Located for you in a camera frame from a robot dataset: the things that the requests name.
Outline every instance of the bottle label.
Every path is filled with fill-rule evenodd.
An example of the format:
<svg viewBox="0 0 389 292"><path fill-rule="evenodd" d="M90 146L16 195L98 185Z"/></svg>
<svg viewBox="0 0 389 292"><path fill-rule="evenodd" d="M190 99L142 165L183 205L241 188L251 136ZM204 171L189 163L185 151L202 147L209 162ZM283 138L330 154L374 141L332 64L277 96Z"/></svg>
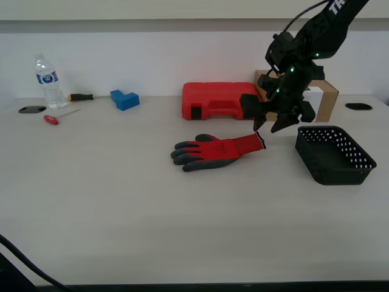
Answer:
<svg viewBox="0 0 389 292"><path fill-rule="evenodd" d="M40 84L53 83L58 81L58 76L55 71L51 74L46 74L46 75L37 74L36 77L38 77L38 81Z"/></svg>

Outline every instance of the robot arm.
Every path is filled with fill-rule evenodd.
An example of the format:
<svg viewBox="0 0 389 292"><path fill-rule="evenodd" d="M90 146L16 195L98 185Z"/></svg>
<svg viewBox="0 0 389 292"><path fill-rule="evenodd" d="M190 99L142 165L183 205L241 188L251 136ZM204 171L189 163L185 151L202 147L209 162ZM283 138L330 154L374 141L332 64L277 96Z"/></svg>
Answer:
<svg viewBox="0 0 389 292"><path fill-rule="evenodd" d="M315 112L303 93L312 80L324 80L322 66L313 60L331 58L343 44L348 27L369 0L330 0L322 12L310 19L293 37L285 29L274 40L266 53L278 78L261 76L258 85L267 94L268 102L259 103L255 110L254 131L266 121L268 111L276 112L277 121L272 133L302 122L312 122ZM244 106L247 101L241 99Z"/></svg>

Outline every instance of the screwdriver handle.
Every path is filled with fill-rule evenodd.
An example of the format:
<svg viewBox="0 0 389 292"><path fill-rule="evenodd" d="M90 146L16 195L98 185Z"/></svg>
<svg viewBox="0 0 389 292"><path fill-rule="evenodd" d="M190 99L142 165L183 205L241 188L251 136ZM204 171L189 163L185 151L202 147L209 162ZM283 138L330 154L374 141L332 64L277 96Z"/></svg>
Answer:
<svg viewBox="0 0 389 292"><path fill-rule="evenodd" d="M79 102L81 100L93 100L93 94L69 94L67 98L71 102Z"/></svg>

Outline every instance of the white wall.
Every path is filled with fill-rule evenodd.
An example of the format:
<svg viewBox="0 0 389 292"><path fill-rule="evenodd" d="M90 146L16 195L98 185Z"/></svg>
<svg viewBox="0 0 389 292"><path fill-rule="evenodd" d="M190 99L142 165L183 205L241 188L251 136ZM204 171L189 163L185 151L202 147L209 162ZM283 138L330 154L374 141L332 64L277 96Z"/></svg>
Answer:
<svg viewBox="0 0 389 292"><path fill-rule="evenodd" d="M284 21L0 23L0 101L42 95L34 57L43 52L68 93L179 96L185 82L252 81ZM389 97L388 21L358 20L338 54L323 60L342 94Z"/></svg>
<svg viewBox="0 0 389 292"><path fill-rule="evenodd" d="M293 18L318 0L2 0L0 20ZM387 0L357 17L388 18Z"/></svg>

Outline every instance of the plastic water bottle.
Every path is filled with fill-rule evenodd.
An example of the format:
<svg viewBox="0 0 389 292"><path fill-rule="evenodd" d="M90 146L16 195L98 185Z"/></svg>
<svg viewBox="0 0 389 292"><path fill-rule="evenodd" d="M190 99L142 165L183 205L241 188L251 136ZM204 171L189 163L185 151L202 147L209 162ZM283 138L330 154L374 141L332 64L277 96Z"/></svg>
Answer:
<svg viewBox="0 0 389 292"><path fill-rule="evenodd" d="M43 54L35 55L35 60L35 73L43 88L47 107L58 109L68 105L69 101L60 89L58 76L54 67L44 58Z"/></svg>

